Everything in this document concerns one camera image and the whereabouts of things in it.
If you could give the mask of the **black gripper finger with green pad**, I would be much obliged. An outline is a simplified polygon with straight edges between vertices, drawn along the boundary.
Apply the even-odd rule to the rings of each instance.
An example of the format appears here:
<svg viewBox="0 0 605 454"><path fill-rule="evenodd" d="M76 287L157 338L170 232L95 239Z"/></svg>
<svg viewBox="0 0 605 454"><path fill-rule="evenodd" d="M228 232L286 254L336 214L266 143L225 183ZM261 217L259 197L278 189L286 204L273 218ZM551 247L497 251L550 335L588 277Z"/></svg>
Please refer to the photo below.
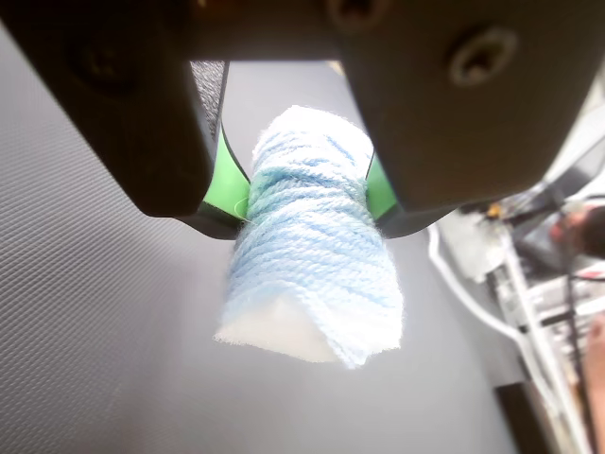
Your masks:
<svg viewBox="0 0 605 454"><path fill-rule="evenodd" d="M204 1L5 1L1 20L43 84L145 215L216 239L242 228L249 180L222 124L229 64L178 34Z"/></svg>
<svg viewBox="0 0 605 454"><path fill-rule="evenodd" d="M600 1L334 1L389 238L537 183L604 56Z"/></svg>

